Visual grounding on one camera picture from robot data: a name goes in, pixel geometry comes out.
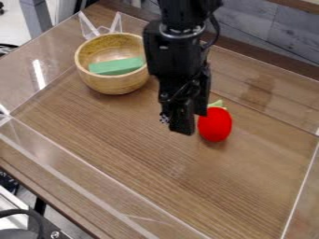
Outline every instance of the wooden bowl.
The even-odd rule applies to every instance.
[[[74,53],[74,64],[85,85],[105,94],[125,94],[137,90],[149,78],[146,65],[117,76],[102,76],[88,71],[90,63],[130,57],[144,59],[141,37],[132,34],[100,35],[82,43]]]

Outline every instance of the green sponge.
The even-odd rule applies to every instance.
[[[98,75],[116,76],[140,69],[142,65],[142,58],[134,57],[109,62],[90,63],[88,65],[88,70]]]

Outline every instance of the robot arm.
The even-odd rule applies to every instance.
[[[206,54],[218,36],[213,12],[220,5],[220,0],[158,0],[161,20],[150,21],[142,32],[149,74],[158,79],[160,121],[169,124],[170,131],[186,135],[194,132],[194,114],[206,115]],[[208,19],[216,38],[201,44]]]

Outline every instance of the red ball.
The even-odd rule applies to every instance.
[[[208,108],[206,117],[198,117],[198,134],[208,141],[222,141],[231,134],[232,125],[232,116],[228,111],[218,107],[210,107]]]

